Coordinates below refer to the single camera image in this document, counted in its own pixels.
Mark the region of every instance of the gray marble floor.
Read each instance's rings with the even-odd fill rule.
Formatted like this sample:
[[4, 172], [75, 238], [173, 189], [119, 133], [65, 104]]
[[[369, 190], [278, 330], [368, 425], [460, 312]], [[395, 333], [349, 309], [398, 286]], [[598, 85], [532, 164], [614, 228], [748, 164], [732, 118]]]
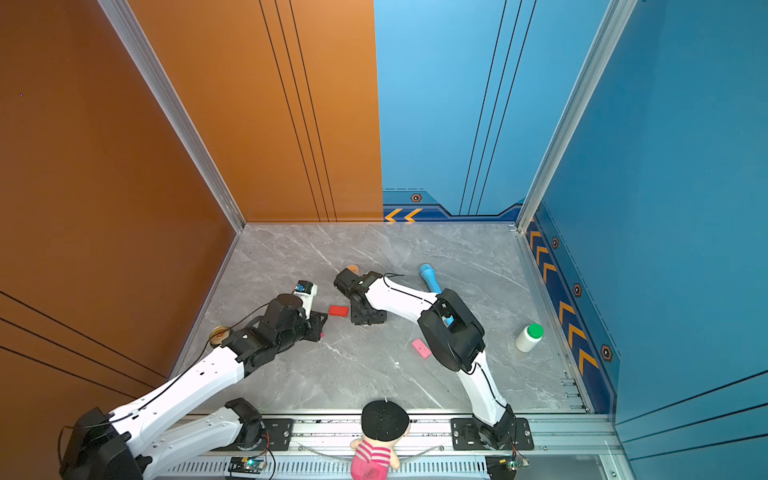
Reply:
[[[180, 366], [197, 358], [214, 327], [232, 325], [289, 293], [297, 280], [318, 285], [313, 310], [327, 312], [331, 305], [349, 305], [333, 279], [351, 263], [363, 273], [401, 273], [397, 282], [420, 290], [426, 285], [419, 266], [430, 263], [443, 288], [461, 295], [484, 326], [491, 371], [512, 408], [568, 409], [564, 363], [553, 337], [559, 333], [538, 318], [511, 235], [497, 223], [250, 224]], [[521, 353], [515, 337], [532, 322], [544, 326], [544, 339]], [[421, 336], [416, 324], [391, 313], [384, 325], [367, 327], [331, 316], [324, 333], [319, 343], [297, 343], [195, 412], [240, 396], [262, 412], [361, 409], [384, 397], [407, 409], [471, 411], [457, 375], [433, 356], [422, 359], [411, 345]]]

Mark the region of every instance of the blue wall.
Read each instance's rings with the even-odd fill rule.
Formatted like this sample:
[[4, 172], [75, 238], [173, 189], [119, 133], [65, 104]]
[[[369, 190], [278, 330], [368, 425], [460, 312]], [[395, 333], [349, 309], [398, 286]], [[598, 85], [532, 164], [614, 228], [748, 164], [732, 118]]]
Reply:
[[764, 2], [638, 2], [545, 195], [641, 480], [766, 466], [744, 452], [768, 435], [767, 25]]
[[521, 201], [607, 4], [376, 0], [384, 189], [454, 215]]

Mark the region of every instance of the robotic arm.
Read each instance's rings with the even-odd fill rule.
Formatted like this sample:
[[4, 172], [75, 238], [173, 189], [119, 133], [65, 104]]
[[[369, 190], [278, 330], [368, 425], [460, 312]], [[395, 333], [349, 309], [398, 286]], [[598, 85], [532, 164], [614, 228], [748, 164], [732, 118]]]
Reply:
[[480, 438], [493, 449], [509, 442], [515, 414], [488, 368], [485, 331], [456, 292], [421, 292], [381, 273], [358, 276], [349, 269], [336, 276], [334, 286], [349, 298], [350, 318], [356, 325], [384, 323], [387, 312], [417, 323], [437, 361], [458, 373], [472, 403]]
[[244, 399], [167, 430], [191, 409], [274, 360], [299, 340], [320, 340], [328, 315], [312, 311], [317, 286], [299, 281], [262, 316], [233, 331], [205, 358], [147, 395], [107, 415], [84, 414], [61, 462], [64, 480], [150, 480], [186, 458], [234, 441], [259, 441], [261, 415]]

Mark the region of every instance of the metal frame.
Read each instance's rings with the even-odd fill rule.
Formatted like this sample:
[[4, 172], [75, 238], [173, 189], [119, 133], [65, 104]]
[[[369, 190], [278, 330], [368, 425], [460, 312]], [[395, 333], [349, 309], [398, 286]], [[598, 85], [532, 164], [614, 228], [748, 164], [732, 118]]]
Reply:
[[560, 322], [558, 321], [558, 313], [554, 310], [552, 302], [549, 300], [549, 293], [547, 292], [547, 286], [544, 285], [544, 280], [541, 275], [538, 274], [538, 269], [535, 267], [536, 259], [533, 256], [533, 252], [528, 248], [525, 242], [525, 235], [513, 232], [515, 238], [513, 239], [513, 248], [517, 250], [520, 257], [520, 263], [525, 273], [525, 279], [528, 281], [528, 286], [531, 287], [531, 297], [533, 297], [533, 303], [536, 306], [536, 310], [542, 319], [548, 321], [548, 325], [552, 332], [555, 332], [560, 354], [563, 356], [566, 368], [568, 368], [569, 378], [572, 378], [578, 388], [579, 395], [584, 401], [584, 406], [587, 407], [587, 412], [593, 412], [594, 407], [592, 401], [587, 394], [587, 387], [584, 385], [584, 380], [578, 372], [576, 359], [571, 351], [568, 341], [565, 339], [565, 335], [561, 335], [562, 331]]
[[200, 171], [210, 192], [236, 232], [243, 231], [245, 218], [232, 197], [219, 169], [192, 123], [184, 104], [171, 84], [163, 65], [155, 55], [152, 45], [141, 29], [127, 0], [98, 0], [125, 49], [133, 59], [144, 81], [147, 82], [157, 103], [163, 109], [184, 148]]
[[600, 463], [608, 480], [634, 480], [626, 455], [600, 455]]
[[230, 244], [230, 249], [227, 250], [227, 255], [224, 256], [224, 260], [222, 260], [221, 265], [219, 266], [219, 271], [216, 272], [216, 277], [214, 278], [214, 282], [210, 285], [210, 289], [208, 289], [208, 294], [205, 296], [205, 300], [203, 301], [203, 305], [200, 307], [200, 311], [197, 312], [197, 316], [195, 317], [194, 323], [192, 324], [192, 329], [190, 330], [189, 335], [187, 335], [187, 340], [184, 341], [184, 346], [181, 348], [181, 353], [179, 353], [179, 356], [176, 358], [176, 363], [174, 364], [173, 369], [170, 371], [170, 376], [168, 378], [175, 377], [176, 375], [178, 375], [179, 371], [181, 370], [181, 364], [184, 361], [184, 359], [187, 358], [187, 353], [189, 352], [189, 349], [192, 346], [192, 342], [195, 336], [197, 335], [197, 331], [200, 328], [200, 324], [203, 322], [203, 317], [205, 316], [205, 312], [208, 311], [208, 306], [210, 305], [210, 301], [211, 299], [213, 299], [214, 293], [216, 293], [216, 288], [219, 286], [221, 277], [224, 275], [224, 271], [230, 262], [232, 253], [235, 251], [235, 247], [237, 247], [237, 242], [240, 240], [241, 233], [242, 231], [235, 232], [235, 237], [232, 239], [232, 243]]
[[[456, 451], [452, 447], [451, 419], [471, 417], [470, 412], [445, 414], [413, 413], [411, 432], [398, 443], [400, 455], [452, 457], [457, 455], [489, 455], [489, 450]], [[360, 411], [353, 414], [307, 413], [305, 415], [265, 415], [265, 419], [294, 420], [290, 448], [275, 456], [290, 457], [310, 453], [309, 449], [324, 455], [351, 456], [349, 443], [360, 436]], [[186, 415], [181, 421], [190, 422], [200, 415]], [[608, 415], [528, 413], [523, 418], [531, 426], [536, 448], [523, 452], [526, 457], [552, 455], [623, 455], [618, 436]], [[512, 451], [495, 451], [498, 455], [511, 455]], [[242, 455], [240, 451], [212, 451], [204, 456]]]
[[632, 15], [635, 4], [637, 4], [637, 0], [611, 0], [608, 5], [598, 33], [592, 41], [592, 46], [589, 48], [576, 83], [571, 90], [568, 103], [565, 104], [563, 115], [552, 134], [552, 139], [536, 171], [528, 195], [525, 196], [525, 202], [517, 221], [519, 232], [525, 232], [528, 229], [534, 212], [541, 203], [541, 199], [544, 198], [549, 182], [558, 169], [565, 149], [576, 131], [590, 98], [592, 98], [595, 87], [598, 86], [608, 60], [614, 53], [616, 44], [624, 31], [624, 27], [627, 26], [627, 21]]
[[[295, 421], [290, 449], [274, 452], [277, 469], [274, 478], [349, 478], [349, 462], [337, 459], [351, 457], [349, 443], [360, 433], [359, 410], [328, 414], [327, 410], [293, 415]], [[450, 418], [468, 413], [410, 412], [411, 433], [397, 445], [403, 467], [390, 470], [393, 478], [489, 478], [485, 456], [510, 455], [511, 451], [454, 451], [451, 447]], [[265, 415], [265, 419], [284, 415]], [[182, 422], [199, 415], [187, 415]], [[634, 480], [632, 470], [607, 415], [528, 414], [536, 448], [522, 452], [528, 458], [592, 456], [601, 464], [608, 480]], [[191, 458], [172, 468], [161, 478], [223, 478], [233, 456], [249, 455], [242, 451], [215, 451]], [[272, 475], [272, 462], [262, 473]], [[239, 478], [261, 478], [262, 475], [238, 475]]]

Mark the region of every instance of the green bottle cap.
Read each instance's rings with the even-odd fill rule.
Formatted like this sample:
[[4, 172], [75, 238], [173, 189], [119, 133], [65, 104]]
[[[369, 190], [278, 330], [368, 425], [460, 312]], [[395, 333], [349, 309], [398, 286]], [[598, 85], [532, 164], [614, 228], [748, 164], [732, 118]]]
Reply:
[[528, 335], [530, 335], [532, 339], [540, 339], [544, 336], [544, 328], [538, 323], [532, 323], [531, 325], [528, 325]]

